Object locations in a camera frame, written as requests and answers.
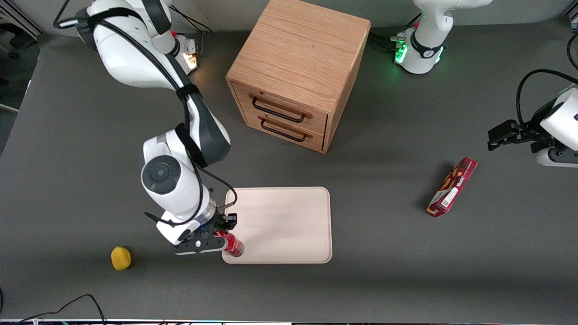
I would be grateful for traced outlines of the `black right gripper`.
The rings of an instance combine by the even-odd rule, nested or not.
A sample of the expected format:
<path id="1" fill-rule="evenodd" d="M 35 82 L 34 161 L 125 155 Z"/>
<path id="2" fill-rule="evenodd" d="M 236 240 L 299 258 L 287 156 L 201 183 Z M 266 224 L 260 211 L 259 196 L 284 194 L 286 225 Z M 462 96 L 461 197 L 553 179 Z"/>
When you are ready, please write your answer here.
<path id="1" fill-rule="evenodd" d="M 226 238 L 227 234 L 237 226 L 237 222 L 237 213 L 215 212 L 211 220 L 193 232 L 193 239 L 207 241 L 212 238 Z"/>

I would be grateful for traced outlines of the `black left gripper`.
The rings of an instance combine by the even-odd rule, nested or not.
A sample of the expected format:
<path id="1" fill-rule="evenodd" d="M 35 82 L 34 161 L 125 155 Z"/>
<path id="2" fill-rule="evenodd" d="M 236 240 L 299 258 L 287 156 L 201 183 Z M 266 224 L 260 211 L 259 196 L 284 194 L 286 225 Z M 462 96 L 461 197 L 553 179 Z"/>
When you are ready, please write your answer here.
<path id="1" fill-rule="evenodd" d="M 517 144 L 519 134 L 522 142 L 531 141 L 532 153 L 537 154 L 541 150 L 558 150 L 561 148 L 559 141 L 541 127 L 540 123 L 553 113 L 555 109 L 555 100 L 547 102 L 545 105 L 537 109 L 533 116 L 524 121 L 522 117 L 522 106 L 520 101 L 516 101 L 516 114 L 522 131 L 520 132 L 519 124 L 516 120 L 509 119 L 500 123 L 488 131 L 489 140 L 487 148 L 489 151 L 494 151 L 499 147 L 508 144 Z"/>

